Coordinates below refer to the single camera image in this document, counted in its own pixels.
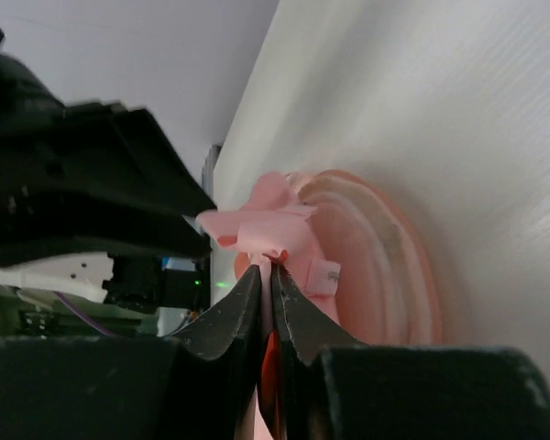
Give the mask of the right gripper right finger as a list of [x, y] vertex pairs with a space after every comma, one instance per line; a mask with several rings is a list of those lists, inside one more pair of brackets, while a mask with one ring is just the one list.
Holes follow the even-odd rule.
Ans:
[[550, 389], [497, 346], [366, 345], [271, 274], [281, 439], [550, 439]]

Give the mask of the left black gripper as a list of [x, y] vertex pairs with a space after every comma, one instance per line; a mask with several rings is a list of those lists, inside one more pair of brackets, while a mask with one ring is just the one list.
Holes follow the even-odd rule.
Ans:
[[0, 267], [79, 253], [209, 255], [182, 217], [112, 201], [127, 152], [161, 209], [196, 217], [216, 208], [146, 108], [0, 104]]

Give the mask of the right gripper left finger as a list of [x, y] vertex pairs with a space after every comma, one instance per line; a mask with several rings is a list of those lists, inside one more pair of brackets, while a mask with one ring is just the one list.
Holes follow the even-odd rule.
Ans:
[[0, 338], [0, 439], [249, 439], [261, 278], [177, 335]]

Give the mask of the pink cloth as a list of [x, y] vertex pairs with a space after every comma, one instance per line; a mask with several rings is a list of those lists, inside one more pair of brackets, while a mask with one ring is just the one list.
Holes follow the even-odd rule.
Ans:
[[340, 265], [325, 258], [309, 224], [315, 211], [300, 201], [291, 177], [274, 171], [258, 178], [240, 208], [209, 210], [196, 217], [220, 248], [236, 252], [237, 279], [252, 265], [260, 271], [261, 335], [266, 352], [254, 397], [255, 439], [276, 439], [281, 431], [277, 396], [280, 350], [273, 321], [271, 265], [281, 264], [301, 293], [327, 317], [339, 322], [336, 290]]

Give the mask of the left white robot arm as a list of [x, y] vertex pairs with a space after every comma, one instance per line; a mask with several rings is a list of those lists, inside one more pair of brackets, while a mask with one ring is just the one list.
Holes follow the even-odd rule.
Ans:
[[210, 305], [214, 207], [153, 114], [65, 104], [1, 50], [0, 286], [141, 314]]

